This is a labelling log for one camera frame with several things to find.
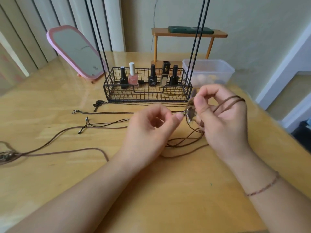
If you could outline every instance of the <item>clear plastic box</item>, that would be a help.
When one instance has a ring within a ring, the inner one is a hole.
[[[187,72],[189,59],[183,60],[183,69]],[[188,73],[190,78],[192,62]],[[207,84],[226,84],[234,73],[234,68],[223,60],[196,60],[191,78],[194,88]]]

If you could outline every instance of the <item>pink nail polish bottle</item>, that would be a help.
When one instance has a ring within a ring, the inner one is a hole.
[[[128,75],[128,83],[134,85],[134,87],[138,87],[138,74],[135,74],[135,64],[134,62],[130,62],[130,74]]]

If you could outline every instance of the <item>black wire basket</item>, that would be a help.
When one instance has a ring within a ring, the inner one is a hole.
[[[157,76],[156,86],[149,86],[148,78],[151,74],[151,69],[135,68],[138,74],[139,87],[128,85],[120,85],[121,70],[120,67],[113,67],[108,77],[106,78],[103,88],[108,101],[147,101],[147,102],[187,102],[189,100],[192,85],[186,75],[184,69],[178,69],[178,83],[177,85],[166,84],[160,86],[162,69],[156,69]],[[130,69],[125,68],[126,75],[130,74]],[[170,69],[169,77],[172,76],[173,69]]]

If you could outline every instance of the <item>small wooden stand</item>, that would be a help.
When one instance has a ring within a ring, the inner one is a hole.
[[[154,56],[153,61],[156,62],[157,50],[158,50],[158,36],[166,36],[166,37],[195,37],[194,33],[170,33],[168,28],[151,28],[152,35],[154,36]],[[208,46],[208,50],[205,58],[208,59],[210,56],[210,52],[213,46],[213,42],[215,38],[226,38],[228,34],[214,29],[214,34],[202,34],[203,38],[211,38],[210,44]]]

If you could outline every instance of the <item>green phone case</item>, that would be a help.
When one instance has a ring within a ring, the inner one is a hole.
[[[196,27],[186,27],[186,26],[169,26],[170,33],[196,33]],[[203,34],[214,34],[214,31],[208,27],[203,28]]]

